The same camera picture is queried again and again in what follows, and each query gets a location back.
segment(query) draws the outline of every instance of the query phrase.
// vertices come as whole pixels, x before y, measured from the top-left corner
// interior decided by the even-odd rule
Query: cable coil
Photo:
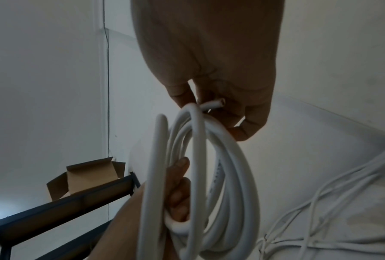
[[[255,247],[260,225],[256,185],[248,162],[225,127],[203,111],[223,106],[223,100],[187,104],[168,130],[167,118],[156,118],[147,172],[137,260],[155,260],[163,249],[161,234],[166,168],[184,157],[192,138],[190,220],[177,222],[164,211],[164,223],[181,260],[244,260]],[[206,192],[208,139],[216,151],[217,167]],[[220,209],[213,224],[205,222],[214,210],[225,182]]]

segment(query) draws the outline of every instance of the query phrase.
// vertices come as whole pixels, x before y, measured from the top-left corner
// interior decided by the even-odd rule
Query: black wire
[[[104,27],[105,38],[107,39],[107,135],[108,135],[108,156],[110,156],[110,41],[105,27],[105,0],[102,0],[102,26]]]

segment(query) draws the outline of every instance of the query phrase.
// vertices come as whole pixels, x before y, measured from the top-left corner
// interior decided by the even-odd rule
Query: cardboard box
[[[67,166],[67,171],[47,183],[51,199],[94,188],[124,177],[125,163],[112,157]]]

